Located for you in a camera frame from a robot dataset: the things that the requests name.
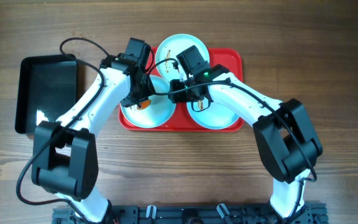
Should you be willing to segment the orange sponge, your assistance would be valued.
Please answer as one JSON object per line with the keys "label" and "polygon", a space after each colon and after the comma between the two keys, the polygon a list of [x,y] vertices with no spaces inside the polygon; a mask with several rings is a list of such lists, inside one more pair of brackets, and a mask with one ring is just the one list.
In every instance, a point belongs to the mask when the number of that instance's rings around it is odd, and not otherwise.
{"label": "orange sponge", "polygon": [[146,109],[147,107],[149,107],[150,104],[151,104],[151,100],[142,101],[142,102],[140,102],[139,105],[137,105],[137,109],[138,109],[138,110],[144,110],[144,109]]}

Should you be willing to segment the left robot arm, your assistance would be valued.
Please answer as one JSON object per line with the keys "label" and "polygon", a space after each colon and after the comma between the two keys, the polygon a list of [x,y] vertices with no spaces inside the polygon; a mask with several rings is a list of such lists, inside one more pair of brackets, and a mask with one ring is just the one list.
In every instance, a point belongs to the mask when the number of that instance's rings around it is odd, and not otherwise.
{"label": "left robot arm", "polygon": [[125,52],[101,61],[98,78],[72,108],[35,129],[33,156],[23,171],[31,171],[33,184],[56,195],[54,202],[67,203],[85,223],[115,222],[111,202],[95,186],[96,138],[117,105],[146,108],[151,51],[143,40],[129,39]]}

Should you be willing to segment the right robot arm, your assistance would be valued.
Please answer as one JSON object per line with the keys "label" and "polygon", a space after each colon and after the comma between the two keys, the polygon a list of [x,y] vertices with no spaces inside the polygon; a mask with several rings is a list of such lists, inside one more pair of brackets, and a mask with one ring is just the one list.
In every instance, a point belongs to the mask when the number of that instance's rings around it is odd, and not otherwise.
{"label": "right robot arm", "polygon": [[172,102],[206,98],[252,127],[260,159],[273,177],[270,205],[280,218],[293,221],[304,205],[305,182],[317,180],[314,166],[323,153],[302,103],[294,98],[282,102],[255,91],[223,65],[212,67],[195,46],[180,52],[173,65],[182,67],[186,80],[170,82]]}

